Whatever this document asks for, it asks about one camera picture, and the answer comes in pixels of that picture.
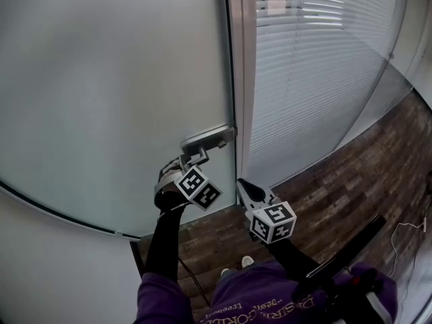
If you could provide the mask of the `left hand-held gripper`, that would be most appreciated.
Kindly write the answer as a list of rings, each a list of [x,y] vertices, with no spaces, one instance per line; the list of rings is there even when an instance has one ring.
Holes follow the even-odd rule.
[[[174,182],[162,180],[164,174],[171,169],[180,169],[183,173],[182,177]],[[222,191],[210,181],[199,166],[189,166],[188,156],[180,155],[159,172],[154,203],[161,211],[183,209],[189,204],[206,211],[221,195]]]

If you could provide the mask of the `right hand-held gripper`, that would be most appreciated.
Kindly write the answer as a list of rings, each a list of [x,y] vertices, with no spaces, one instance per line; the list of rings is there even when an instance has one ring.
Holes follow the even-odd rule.
[[[293,234],[297,216],[290,204],[281,201],[270,188],[238,178],[236,194],[246,210],[246,227],[253,239],[272,244]]]

